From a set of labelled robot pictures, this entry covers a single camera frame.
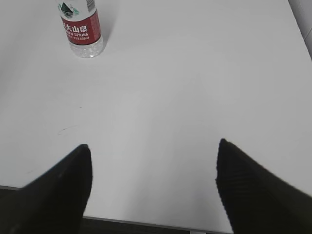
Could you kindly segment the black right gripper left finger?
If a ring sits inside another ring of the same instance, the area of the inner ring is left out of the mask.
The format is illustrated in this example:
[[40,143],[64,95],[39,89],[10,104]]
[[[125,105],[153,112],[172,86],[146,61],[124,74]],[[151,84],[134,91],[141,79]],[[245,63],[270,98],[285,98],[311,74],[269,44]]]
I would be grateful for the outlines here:
[[0,232],[79,233],[92,181],[91,151],[81,144],[40,177],[0,199]]

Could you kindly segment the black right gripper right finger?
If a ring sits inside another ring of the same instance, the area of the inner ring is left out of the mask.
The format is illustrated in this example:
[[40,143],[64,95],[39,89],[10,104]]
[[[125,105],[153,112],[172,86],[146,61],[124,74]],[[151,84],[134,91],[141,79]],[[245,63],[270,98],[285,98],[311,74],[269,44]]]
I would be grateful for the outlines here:
[[312,198],[254,161],[219,143],[216,186],[235,234],[310,234]]

